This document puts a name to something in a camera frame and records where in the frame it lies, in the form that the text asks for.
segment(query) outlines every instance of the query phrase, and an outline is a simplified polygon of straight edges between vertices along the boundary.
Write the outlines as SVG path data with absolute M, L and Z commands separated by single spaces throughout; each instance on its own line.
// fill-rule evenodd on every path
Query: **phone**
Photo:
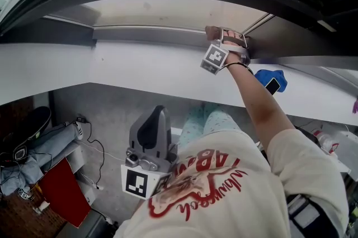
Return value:
M 276 78 L 272 78 L 265 87 L 271 93 L 271 95 L 274 95 L 275 92 L 280 89 L 281 85 L 278 83 Z

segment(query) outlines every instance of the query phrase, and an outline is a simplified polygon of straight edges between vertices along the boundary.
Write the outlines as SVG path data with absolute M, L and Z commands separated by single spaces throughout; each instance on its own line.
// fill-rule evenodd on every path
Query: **gray floor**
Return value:
M 94 83 L 55 90 L 54 102 L 58 123 L 72 121 L 79 115 L 86 117 L 92 123 L 91 139 L 100 140 L 107 153 L 122 160 L 125 159 L 125 151 L 129 146 L 130 126 L 144 111 L 156 105 L 164 105 L 171 114 L 172 127 L 182 128 L 189 108 L 201 103 L 191 99 Z M 226 108 L 238 126 L 257 141 L 246 109 L 232 106 Z M 305 126 L 308 131 L 320 124 L 319 121 L 310 123 L 312 120 L 307 118 L 290 116 L 290 119 L 297 126 L 309 123 Z M 86 124 L 83 128 L 85 141 L 90 134 L 90 127 Z M 92 146 L 101 150 L 101 146 L 96 142 Z M 87 159 L 82 170 L 96 182 L 103 155 L 89 147 L 83 146 L 82 149 Z M 122 163 L 113 157 L 105 156 L 105 164 L 101 170 L 102 178 L 98 183 L 104 190 L 95 190 L 97 198 L 92 206 L 118 222 L 130 218 L 138 203 L 137 198 L 121 190 Z

